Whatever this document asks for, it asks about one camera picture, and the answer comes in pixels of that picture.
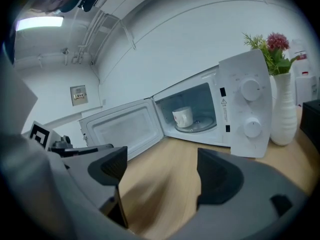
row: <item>mug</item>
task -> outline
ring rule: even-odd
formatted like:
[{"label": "mug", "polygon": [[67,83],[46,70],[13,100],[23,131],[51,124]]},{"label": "mug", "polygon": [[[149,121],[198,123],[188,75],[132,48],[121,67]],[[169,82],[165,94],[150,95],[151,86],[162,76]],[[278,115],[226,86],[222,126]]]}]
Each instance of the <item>mug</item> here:
[{"label": "mug", "polygon": [[186,128],[194,123],[191,107],[184,106],[172,112],[176,125],[180,128]]}]

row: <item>flower arrangement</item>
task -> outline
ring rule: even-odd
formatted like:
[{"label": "flower arrangement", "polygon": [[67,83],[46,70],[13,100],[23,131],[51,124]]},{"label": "flower arrangement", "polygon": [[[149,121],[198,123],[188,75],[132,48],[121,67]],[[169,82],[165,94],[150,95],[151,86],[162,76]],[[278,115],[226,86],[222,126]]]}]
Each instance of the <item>flower arrangement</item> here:
[{"label": "flower arrangement", "polygon": [[245,45],[250,46],[251,50],[262,51],[270,76],[288,73],[292,63],[298,58],[285,58],[283,51],[289,48],[289,42],[283,34],[271,33],[267,40],[263,39],[262,35],[251,37],[249,34],[243,34]]}]

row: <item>pink flower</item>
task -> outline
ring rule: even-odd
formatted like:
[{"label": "pink flower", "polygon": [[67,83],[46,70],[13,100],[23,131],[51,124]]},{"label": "pink flower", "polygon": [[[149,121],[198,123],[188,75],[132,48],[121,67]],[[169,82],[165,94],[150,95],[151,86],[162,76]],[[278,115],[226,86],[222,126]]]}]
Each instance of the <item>pink flower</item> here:
[{"label": "pink flower", "polygon": [[269,50],[273,51],[274,49],[286,50],[289,48],[288,39],[280,33],[271,33],[268,35],[266,40]]}]

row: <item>table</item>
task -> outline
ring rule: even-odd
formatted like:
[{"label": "table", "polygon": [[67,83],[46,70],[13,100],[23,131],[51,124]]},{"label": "table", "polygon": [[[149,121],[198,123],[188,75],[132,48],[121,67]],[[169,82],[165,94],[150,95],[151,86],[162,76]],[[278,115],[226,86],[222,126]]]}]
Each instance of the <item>table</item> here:
[{"label": "table", "polygon": [[[297,108],[298,122],[302,109]],[[166,137],[128,162],[120,182],[122,206],[129,229],[148,239],[165,239],[195,213],[201,193],[197,149],[230,153],[230,148]],[[287,146],[271,141],[260,163],[268,164],[311,195],[320,174],[320,155],[298,128]]]}]

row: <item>vase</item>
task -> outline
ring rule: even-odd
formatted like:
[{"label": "vase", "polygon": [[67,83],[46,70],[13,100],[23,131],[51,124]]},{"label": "vase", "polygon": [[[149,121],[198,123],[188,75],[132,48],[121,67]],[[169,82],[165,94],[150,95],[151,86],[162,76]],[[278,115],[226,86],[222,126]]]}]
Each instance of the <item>vase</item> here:
[{"label": "vase", "polygon": [[297,131],[297,108],[291,92],[291,73],[274,76],[277,97],[272,112],[271,140],[280,146],[289,144]]}]

